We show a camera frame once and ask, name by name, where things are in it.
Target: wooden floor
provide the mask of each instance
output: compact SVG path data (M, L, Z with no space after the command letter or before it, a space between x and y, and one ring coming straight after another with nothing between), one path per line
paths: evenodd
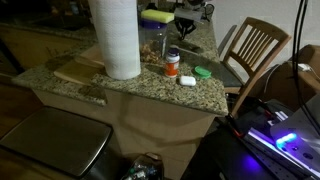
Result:
M31 90L0 82L0 138L42 106Z

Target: white cord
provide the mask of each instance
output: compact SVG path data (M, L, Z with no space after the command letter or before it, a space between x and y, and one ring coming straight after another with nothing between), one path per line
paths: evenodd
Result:
M313 68L310 66L311 71L313 72L313 74L318 78L318 80L320 80L320 77L317 75L317 73L313 70Z
M281 66L282 64L277 64L277 65L272 69L272 71L270 72L270 74L269 74L269 76L268 76L268 78L267 78L267 81L266 81L266 85L264 86L264 91L263 91L264 94L267 92L267 87L268 87L268 83L269 83L269 79L270 79L271 75L272 75L273 72L274 72L279 66Z

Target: cabinet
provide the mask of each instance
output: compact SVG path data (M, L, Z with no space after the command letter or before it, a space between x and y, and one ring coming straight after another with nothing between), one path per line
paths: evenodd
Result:
M81 42L76 39L8 27L0 27L0 39L24 69L43 64Z

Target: wooden chair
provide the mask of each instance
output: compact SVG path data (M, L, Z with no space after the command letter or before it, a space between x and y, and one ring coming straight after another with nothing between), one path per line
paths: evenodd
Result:
M267 22L252 17L244 21L221 62L225 92L239 94L229 110L229 116L235 117L256 81L290 39L286 32ZM230 66L231 59L248 74L246 82L243 82L235 69ZM228 84L230 83L228 76L237 82Z

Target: wooden cutting board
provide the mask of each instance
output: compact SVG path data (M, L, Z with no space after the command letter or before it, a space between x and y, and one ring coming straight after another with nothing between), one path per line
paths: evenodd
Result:
M74 59L78 63L92 67L100 68L104 66L99 44L93 45L89 49L76 56Z
M90 86L91 78L102 69L103 66L97 68L71 60L59 69L55 70L54 75L66 81Z

